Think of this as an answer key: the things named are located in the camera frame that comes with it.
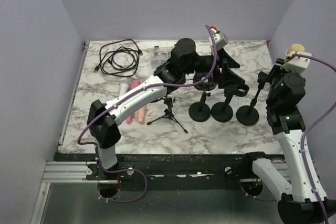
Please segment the yellow microphone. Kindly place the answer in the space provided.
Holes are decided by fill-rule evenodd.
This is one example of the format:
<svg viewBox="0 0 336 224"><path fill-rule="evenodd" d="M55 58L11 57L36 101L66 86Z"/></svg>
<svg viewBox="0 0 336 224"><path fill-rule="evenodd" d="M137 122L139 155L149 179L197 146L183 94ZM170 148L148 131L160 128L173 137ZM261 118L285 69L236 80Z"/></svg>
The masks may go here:
<svg viewBox="0 0 336 224"><path fill-rule="evenodd" d="M297 53L298 51L305 51L305 47L301 44L293 44L286 50L286 58L292 57L292 52Z"/></svg>

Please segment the clip desk stand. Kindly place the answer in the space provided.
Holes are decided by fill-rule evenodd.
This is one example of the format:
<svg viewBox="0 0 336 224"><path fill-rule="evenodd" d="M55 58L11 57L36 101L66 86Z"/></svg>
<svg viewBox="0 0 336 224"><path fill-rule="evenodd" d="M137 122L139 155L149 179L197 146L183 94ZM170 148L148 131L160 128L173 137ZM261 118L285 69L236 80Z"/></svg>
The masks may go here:
<svg viewBox="0 0 336 224"><path fill-rule="evenodd" d="M230 102L233 96L245 97L249 91L247 84L239 84L224 89L224 102L217 102L211 108L212 117L218 122L228 122L233 117L233 109Z"/></svg>

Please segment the shock mount desk stand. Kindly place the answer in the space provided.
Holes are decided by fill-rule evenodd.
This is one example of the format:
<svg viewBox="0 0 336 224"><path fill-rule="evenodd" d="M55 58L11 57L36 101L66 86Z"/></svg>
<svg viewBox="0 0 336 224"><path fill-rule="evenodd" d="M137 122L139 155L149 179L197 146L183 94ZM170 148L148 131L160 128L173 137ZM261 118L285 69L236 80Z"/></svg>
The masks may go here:
<svg viewBox="0 0 336 224"><path fill-rule="evenodd" d="M190 118L195 122L205 122L210 118L211 109L206 104L207 97L211 96L211 91L214 90L217 83L213 77L209 77L201 84L196 85L194 88L202 91L202 95L199 101L194 102L188 109Z"/></svg>

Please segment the tall shock mount stand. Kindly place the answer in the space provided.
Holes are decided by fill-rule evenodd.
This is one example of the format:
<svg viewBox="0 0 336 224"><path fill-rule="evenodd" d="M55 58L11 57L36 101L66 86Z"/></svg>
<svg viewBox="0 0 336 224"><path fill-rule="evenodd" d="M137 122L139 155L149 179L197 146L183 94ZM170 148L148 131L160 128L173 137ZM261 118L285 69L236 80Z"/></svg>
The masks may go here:
<svg viewBox="0 0 336 224"><path fill-rule="evenodd" d="M170 98L168 96L165 96L163 98L159 98L157 100L155 100L155 102L159 102L159 101L163 101L163 103L167 106L167 108L164 110L164 115L163 116L159 116L158 118L156 118L153 121L150 121L147 123L147 125L151 125L152 123L160 120L160 119L170 119L173 122L177 123L184 131L184 133L188 133L187 129L185 129L181 123L175 118L174 114L173 114L173 105L175 102L175 98Z"/></svg>

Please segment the pink microphone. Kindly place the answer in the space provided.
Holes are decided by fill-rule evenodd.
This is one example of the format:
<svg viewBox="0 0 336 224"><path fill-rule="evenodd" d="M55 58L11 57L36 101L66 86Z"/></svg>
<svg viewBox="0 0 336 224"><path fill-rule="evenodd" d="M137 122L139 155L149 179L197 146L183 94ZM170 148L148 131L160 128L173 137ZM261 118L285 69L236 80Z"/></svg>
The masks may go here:
<svg viewBox="0 0 336 224"><path fill-rule="evenodd" d="M139 80L133 80L133 82L131 84L131 89L134 89L134 88L136 88L139 85L140 85L140 81ZM127 117L126 123L130 124L132 122L133 117L134 117L134 113L132 113L130 116Z"/></svg>

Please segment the white microphone grey head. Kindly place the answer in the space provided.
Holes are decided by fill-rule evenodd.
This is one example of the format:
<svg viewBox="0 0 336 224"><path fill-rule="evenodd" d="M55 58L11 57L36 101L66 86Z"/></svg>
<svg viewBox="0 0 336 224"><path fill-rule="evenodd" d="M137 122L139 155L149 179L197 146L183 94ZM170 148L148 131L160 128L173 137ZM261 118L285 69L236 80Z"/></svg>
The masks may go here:
<svg viewBox="0 0 336 224"><path fill-rule="evenodd" d="M120 82L119 96L126 94L132 82L129 79L122 79Z"/></svg>

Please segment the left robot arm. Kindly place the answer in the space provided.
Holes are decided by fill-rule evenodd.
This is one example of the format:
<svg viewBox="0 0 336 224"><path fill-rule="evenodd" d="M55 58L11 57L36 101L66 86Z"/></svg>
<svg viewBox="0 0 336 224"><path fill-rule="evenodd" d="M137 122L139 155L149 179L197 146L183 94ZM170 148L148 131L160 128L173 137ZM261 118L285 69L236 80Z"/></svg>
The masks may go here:
<svg viewBox="0 0 336 224"><path fill-rule="evenodd" d="M178 40L169 59L142 84L106 103L96 100L91 104L87 130L97 141L98 173L104 179L112 179L116 175L118 160L115 145L121 138L119 125L145 105L165 98L178 88L187 87L187 74L194 75L190 84L192 87L200 88L209 80L223 89L228 97L244 97L247 94L249 87L245 80L233 72L233 69L240 67L239 63L224 49L226 38L215 35L210 43L211 55L201 56L196 52L194 40Z"/></svg>

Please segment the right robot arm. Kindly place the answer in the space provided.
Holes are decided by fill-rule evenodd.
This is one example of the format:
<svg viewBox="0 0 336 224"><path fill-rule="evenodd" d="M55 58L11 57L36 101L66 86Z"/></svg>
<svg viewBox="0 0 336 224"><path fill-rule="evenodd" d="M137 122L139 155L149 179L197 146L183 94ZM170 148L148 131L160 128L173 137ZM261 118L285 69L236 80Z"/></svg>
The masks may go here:
<svg viewBox="0 0 336 224"><path fill-rule="evenodd" d="M305 96L305 79L295 60L309 64L310 57L293 55L288 60L278 58L266 82L270 90L266 100L267 121L283 151L289 180L263 154L243 162L242 173L261 179L273 194L283 223L328 223L335 214L335 200L329 199L314 167L306 127L298 109Z"/></svg>

